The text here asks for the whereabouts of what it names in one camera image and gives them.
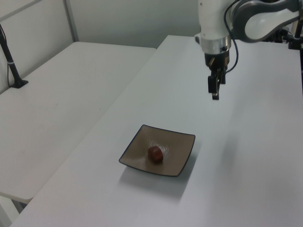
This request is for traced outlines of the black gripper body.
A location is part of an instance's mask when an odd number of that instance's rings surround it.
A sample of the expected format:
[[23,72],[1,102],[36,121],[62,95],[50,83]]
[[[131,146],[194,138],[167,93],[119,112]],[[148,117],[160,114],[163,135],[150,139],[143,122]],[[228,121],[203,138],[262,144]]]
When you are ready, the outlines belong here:
[[229,51],[225,51],[220,54],[207,54],[205,53],[205,64],[211,71],[217,71],[219,69],[227,69],[230,62]]

